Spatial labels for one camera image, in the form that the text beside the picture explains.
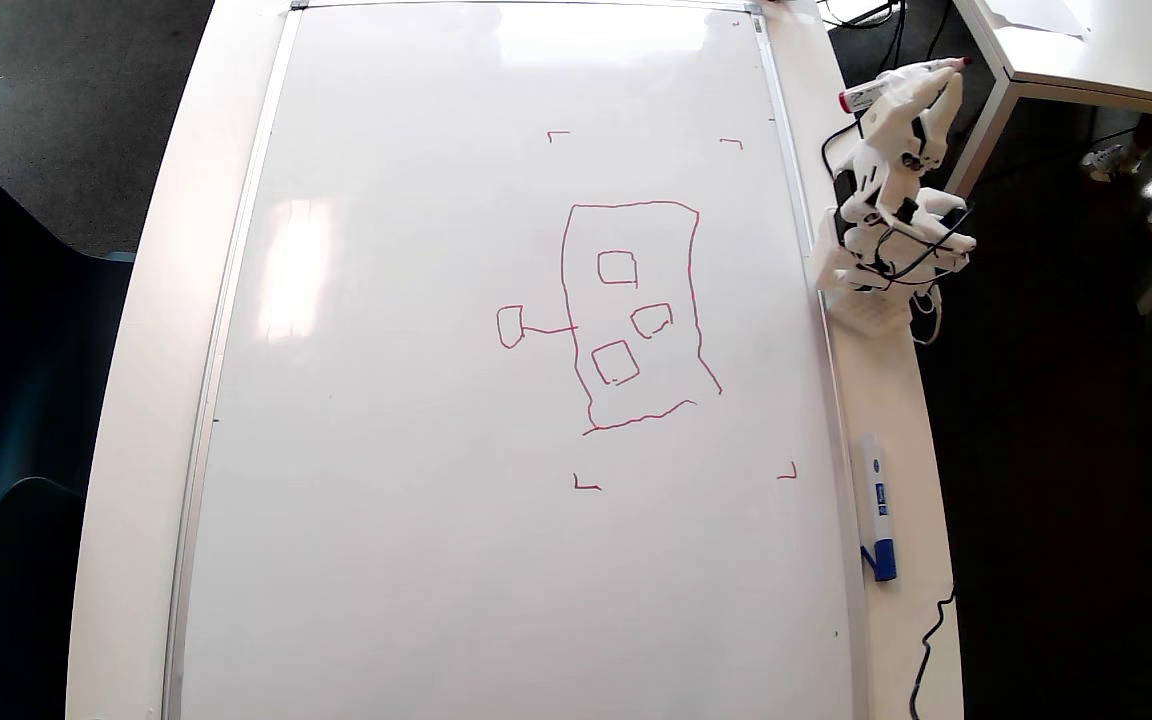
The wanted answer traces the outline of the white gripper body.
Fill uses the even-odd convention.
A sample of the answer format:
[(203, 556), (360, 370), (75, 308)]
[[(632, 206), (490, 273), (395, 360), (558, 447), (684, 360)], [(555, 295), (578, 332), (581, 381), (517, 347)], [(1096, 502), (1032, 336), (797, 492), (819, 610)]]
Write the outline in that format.
[(895, 103), (882, 97), (861, 118), (861, 164), (873, 167), (896, 165), (908, 170), (937, 168), (937, 143), (925, 128), (924, 115), (931, 100)]

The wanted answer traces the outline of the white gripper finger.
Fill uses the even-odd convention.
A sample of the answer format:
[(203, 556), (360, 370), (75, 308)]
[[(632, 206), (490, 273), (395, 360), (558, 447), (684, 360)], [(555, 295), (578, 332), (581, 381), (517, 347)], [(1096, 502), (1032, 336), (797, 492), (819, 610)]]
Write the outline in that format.
[(963, 101), (963, 76), (952, 71), (927, 109), (916, 118), (916, 137), (919, 138), (919, 160), (923, 167), (941, 167), (948, 150), (948, 132)]
[(877, 79), (881, 81), (877, 103), (925, 109), (943, 94), (947, 67), (900, 67), (882, 71)]

